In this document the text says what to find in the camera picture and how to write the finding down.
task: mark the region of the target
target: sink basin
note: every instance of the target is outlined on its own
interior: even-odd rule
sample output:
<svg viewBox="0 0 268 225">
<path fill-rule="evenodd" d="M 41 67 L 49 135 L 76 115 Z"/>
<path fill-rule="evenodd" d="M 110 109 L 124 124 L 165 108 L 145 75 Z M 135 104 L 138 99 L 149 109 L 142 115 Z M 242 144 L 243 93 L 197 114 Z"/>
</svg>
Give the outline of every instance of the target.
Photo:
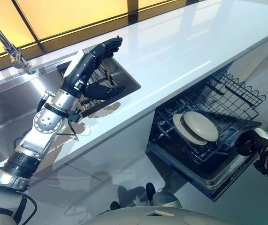
<svg viewBox="0 0 268 225">
<path fill-rule="evenodd" d="M 58 90 L 63 80 L 62 74 L 74 54 L 33 68 L 38 69 L 39 74 L 16 75 L 0 82 L 0 162 L 13 153 L 13 141 L 31 128 L 33 116 L 44 90 L 54 92 Z M 93 73 L 89 83 L 99 78 L 103 81 L 100 84 L 112 87 L 122 83 L 126 89 L 119 96 L 106 101 L 82 97 L 83 117 L 140 88 L 139 84 L 112 58 L 103 61 L 101 69 Z"/>
</svg>

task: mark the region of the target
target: white plate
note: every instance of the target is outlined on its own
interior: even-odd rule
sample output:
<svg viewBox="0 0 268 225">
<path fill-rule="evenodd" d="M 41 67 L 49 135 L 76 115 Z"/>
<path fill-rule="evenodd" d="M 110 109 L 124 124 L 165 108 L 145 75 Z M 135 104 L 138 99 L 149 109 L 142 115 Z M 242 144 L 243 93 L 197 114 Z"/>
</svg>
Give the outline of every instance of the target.
<svg viewBox="0 0 268 225">
<path fill-rule="evenodd" d="M 172 117 L 173 124 L 175 125 L 176 132 L 187 141 L 197 144 L 197 145 L 205 145 L 207 141 L 203 138 L 197 136 L 193 133 L 190 128 L 187 126 L 183 119 L 182 114 L 174 114 Z"/>
<path fill-rule="evenodd" d="M 216 126 L 204 115 L 198 112 L 187 112 L 184 114 L 184 120 L 188 127 L 201 138 L 215 142 L 218 139 L 218 130 Z"/>
</svg>

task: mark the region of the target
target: wire rack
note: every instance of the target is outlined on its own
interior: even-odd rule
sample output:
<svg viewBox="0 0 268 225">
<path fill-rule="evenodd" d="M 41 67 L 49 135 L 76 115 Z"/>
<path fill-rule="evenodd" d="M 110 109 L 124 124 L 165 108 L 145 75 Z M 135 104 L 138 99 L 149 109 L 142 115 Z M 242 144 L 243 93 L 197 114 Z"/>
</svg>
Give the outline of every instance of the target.
<svg viewBox="0 0 268 225">
<path fill-rule="evenodd" d="M 175 132 L 172 121 L 173 114 L 195 111 L 210 119 L 216 126 L 219 138 L 216 142 L 206 145 L 194 145 L 185 140 L 181 148 L 189 157 L 201 164 L 226 144 L 229 138 L 258 112 L 255 108 L 266 97 L 259 92 L 239 82 L 224 69 L 197 83 L 168 102 L 160 105 L 155 113 L 151 139 L 157 141 L 162 137 L 171 139 Z"/>
</svg>

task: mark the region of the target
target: black robotic finger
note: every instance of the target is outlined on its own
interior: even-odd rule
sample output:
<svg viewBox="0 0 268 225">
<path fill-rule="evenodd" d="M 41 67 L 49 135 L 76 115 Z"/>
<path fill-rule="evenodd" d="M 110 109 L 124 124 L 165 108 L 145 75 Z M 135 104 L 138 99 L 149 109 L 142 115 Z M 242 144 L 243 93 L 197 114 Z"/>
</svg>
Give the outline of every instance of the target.
<svg viewBox="0 0 268 225">
<path fill-rule="evenodd" d="M 121 43 L 122 43 L 123 39 L 122 37 L 114 37 L 114 38 L 111 38 L 107 41 L 104 41 L 103 44 L 106 45 L 106 47 L 110 48 L 111 46 L 116 46 L 116 47 L 119 47 L 121 46 Z"/>
<path fill-rule="evenodd" d="M 118 51 L 118 47 L 121 46 L 123 39 L 119 36 L 109 39 L 103 44 L 106 46 L 106 52 L 105 52 L 105 57 L 104 58 L 110 58 L 113 56 L 113 53 Z"/>
<path fill-rule="evenodd" d="M 90 84 L 87 86 L 84 96 L 86 98 L 98 99 L 98 100 L 108 100 L 119 95 L 125 89 L 124 85 L 108 88 L 100 84 Z"/>
</svg>

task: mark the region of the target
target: glass panel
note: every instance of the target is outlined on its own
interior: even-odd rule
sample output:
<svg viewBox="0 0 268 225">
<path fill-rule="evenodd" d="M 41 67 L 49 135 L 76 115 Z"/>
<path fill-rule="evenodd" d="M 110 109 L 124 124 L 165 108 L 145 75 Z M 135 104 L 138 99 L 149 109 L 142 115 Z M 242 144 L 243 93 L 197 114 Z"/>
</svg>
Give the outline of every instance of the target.
<svg viewBox="0 0 268 225">
<path fill-rule="evenodd" d="M 144 8 L 144 7 L 151 6 L 151 5 L 154 5 L 154 4 L 157 4 L 157 3 L 161 3 L 163 1 L 166 1 L 166 0 L 139 0 L 138 7 L 139 8 Z"/>
<path fill-rule="evenodd" d="M 10 0 L 0 0 L 0 30 L 16 47 L 35 41 Z"/>
<path fill-rule="evenodd" d="M 127 13 L 127 0 L 17 0 L 39 39 Z"/>
</svg>

